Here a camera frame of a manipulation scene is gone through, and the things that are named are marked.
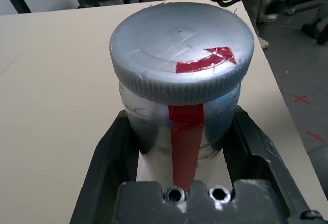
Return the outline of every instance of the plastic jar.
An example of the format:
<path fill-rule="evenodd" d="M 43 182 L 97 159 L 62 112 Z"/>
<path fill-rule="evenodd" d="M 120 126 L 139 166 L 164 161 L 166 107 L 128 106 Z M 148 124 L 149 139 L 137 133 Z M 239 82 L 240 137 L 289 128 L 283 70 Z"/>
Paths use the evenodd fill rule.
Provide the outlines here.
<path fill-rule="evenodd" d="M 160 4 L 118 25 L 110 54 L 152 180 L 207 181 L 253 51 L 247 25 L 208 4 Z"/>

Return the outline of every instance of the red tape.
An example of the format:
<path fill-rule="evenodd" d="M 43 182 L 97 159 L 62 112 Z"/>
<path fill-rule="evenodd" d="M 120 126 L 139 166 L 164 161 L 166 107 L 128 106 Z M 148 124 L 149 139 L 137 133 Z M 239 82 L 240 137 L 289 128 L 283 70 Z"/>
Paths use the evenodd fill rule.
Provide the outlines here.
<path fill-rule="evenodd" d="M 177 62 L 176 73 L 197 72 L 200 70 L 212 68 L 224 61 L 230 61 L 234 64 L 237 64 L 230 47 L 215 47 L 207 48 L 205 50 L 211 52 L 211 55 L 196 61 Z"/>
<path fill-rule="evenodd" d="M 194 181 L 204 126 L 204 108 L 200 105 L 171 106 L 172 164 L 174 185 L 187 190 Z"/>
<path fill-rule="evenodd" d="M 311 133 L 311 132 L 309 132 L 309 131 L 307 131 L 306 132 L 308 135 L 310 135 L 310 136 L 312 136 L 313 137 L 313 141 L 315 141 L 315 140 L 319 140 L 319 141 L 321 141 L 322 143 L 324 143 L 324 140 L 322 139 L 322 138 L 320 138 L 320 134 L 313 134 L 313 133 Z"/>

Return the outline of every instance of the person's leg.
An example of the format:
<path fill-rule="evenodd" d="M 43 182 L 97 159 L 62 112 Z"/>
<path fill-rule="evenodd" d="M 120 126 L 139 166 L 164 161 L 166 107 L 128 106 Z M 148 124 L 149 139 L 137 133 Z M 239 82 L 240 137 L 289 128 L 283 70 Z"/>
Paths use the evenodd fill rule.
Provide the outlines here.
<path fill-rule="evenodd" d="M 259 17 L 259 10 L 261 7 L 261 0 L 243 0 L 246 12 L 251 20 L 252 26 L 255 30 L 255 33 L 258 37 L 258 40 L 260 41 L 260 44 L 262 46 L 263 49 L 266 49 L 269 46 L 269 42 L 263 40 L 258 32 L 257 29 L 257 21 L 258 21 L 258 17 Z"/>

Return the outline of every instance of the jar lid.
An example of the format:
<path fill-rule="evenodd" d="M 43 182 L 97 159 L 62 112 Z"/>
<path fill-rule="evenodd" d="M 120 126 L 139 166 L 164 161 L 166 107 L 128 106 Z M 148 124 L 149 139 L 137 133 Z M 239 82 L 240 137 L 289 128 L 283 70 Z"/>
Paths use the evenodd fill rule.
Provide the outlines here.
<path fill-rule="evenodd" d="M 244 78 L 254 51 L 245 22 L 201 3 L 166 3 L 129 16 L 114 30 L 110 55 L 118 79 L 148 100 L 194 105 Z"/>

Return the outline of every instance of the floor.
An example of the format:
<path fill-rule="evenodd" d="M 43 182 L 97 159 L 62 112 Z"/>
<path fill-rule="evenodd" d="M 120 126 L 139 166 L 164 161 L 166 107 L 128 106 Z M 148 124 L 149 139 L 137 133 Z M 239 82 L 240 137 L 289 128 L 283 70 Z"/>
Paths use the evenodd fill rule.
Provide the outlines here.
<path fill-rule="evenodd" d="M 0 15 L 16 14 L 9 0 L 0 0 Z M 26 0 L 32 12 L 75 9 L 77 0 Z M 108 2 L 117 4 L 122 1 Z M 281 15 L 271 24 L 259 25 L 260 35 L 269 41 L 265 50 L 280 91 L 317 171 L 321 183 L 328 158 L 328 44 L 319 46 L 300 28 L 316 13 L 320 1 L 297 6 L 294 15 Z"/>

